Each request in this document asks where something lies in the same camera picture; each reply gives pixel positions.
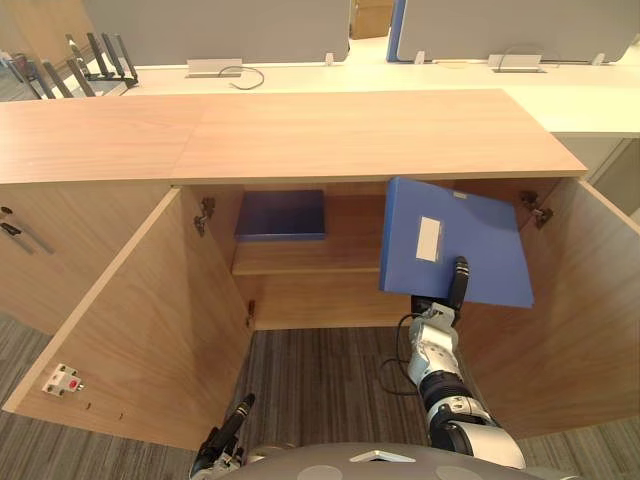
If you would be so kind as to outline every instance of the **cabinet door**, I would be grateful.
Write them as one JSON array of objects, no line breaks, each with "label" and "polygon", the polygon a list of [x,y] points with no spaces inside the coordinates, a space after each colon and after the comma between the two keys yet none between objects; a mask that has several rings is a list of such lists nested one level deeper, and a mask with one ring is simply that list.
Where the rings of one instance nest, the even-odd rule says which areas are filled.
[{"label": "cabinet door", "polygon": [[13,211],[0,221],[21,228],[17,239],[32,251],[0,232],[0,314],[54,334],[168,190],[161,183],[0,187],[0,205]]},{"label": "cabinet door", "polygon": [[[223,420],[251,330],[199,205],[171,189],[60,327],[4,409],[197,449]],[[41,389],[59,363],[86,385]]]},{"label": "cabinet door", "polygon": [[544,206],[554,217],[521,230],[533,309],[467,305],[459,323],[484,400],[517,437],[640,413],[640,228],[582,181]]}]

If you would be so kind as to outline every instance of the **open cabinet door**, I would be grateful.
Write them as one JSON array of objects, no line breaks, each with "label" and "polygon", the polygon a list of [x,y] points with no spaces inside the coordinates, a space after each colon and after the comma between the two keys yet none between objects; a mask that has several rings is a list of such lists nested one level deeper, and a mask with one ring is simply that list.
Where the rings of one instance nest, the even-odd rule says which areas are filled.
[{"label": "open cabinet door", "polygon": [[[87,430],[197,449],[220,424],[251,336],[247,312],[187,189],[171,189],[4,406]],[[82,391],[42,391],[56,366]]]},{"label": "open cabinet door", "polygon": [[544,206],[554,217],[521,230],[534,308],[468,305],[459,324],[487,406],[520,438],[640,413],[640,228],[582,181]]}]

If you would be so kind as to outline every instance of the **cabinet hinge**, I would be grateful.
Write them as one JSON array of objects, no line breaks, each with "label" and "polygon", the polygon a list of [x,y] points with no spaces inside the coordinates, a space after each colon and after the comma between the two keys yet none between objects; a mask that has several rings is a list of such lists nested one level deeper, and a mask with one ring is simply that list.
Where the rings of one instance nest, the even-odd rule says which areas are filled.
[{"label": "cabinet hinge", "polygon": [[256,317],[256,301],[249,300],[249,303],[247,304],[247,317],[245,318],[245,325],[247,328],[251,326],[255,317]]},{"label": "cabinet hinge", "polygon": [[216,199],[213,197],[205,197],[200,201],[200,215],[193,218],[193,225],[201,237],[204,237],[205,226],[213,216],[216,209]]},{"label": "cabinet hinge", "polygon": [[522,206],[531,212],[531,215],[535,217],[536,227],[542,228],[551,217],[553,217],[553,210],[550,208],[541,208],[538,203],[538,193],[532,191],[520,192],[520,202]]}]

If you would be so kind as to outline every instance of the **wooden countertop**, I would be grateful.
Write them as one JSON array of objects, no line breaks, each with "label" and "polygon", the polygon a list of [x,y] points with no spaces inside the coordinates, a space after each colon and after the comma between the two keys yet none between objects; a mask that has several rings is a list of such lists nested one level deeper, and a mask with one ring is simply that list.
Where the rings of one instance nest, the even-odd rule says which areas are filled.
[{"label": "wooden countertop", "polygon": [[0,184],[561,177],[585,171],[501,90],[0,105]]}]

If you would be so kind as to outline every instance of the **cardboard box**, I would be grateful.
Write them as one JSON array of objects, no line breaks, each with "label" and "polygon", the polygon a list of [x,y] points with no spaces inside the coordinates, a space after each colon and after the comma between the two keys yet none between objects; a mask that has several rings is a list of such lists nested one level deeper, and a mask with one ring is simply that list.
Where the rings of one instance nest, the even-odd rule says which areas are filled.
[{"label": "cardboard box", "polygon": [[389,33],[393,0],[352,0],[351,38],[384,37]]}]

